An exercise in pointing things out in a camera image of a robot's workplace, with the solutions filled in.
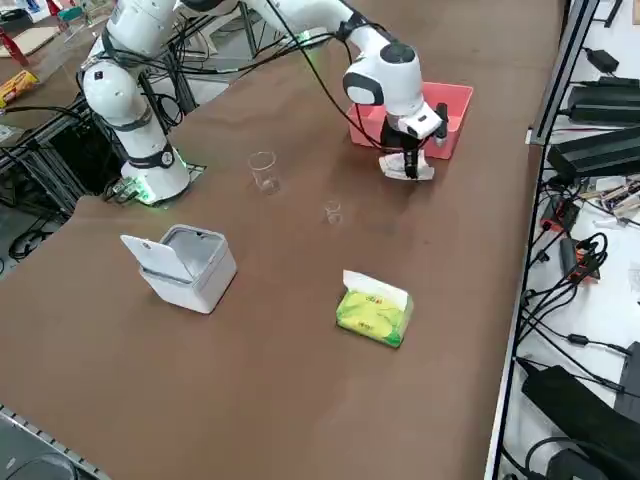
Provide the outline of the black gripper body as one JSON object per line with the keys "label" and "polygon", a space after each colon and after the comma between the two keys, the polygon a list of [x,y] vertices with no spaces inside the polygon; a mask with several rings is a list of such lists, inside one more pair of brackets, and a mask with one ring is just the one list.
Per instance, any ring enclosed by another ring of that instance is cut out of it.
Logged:
{"label": "black gripper body", "polygon": [[384,119],[380,132],[380,143],[389,151],[414,151],[423,146],[423,140],[395,129],[395,124],[389,117]]}

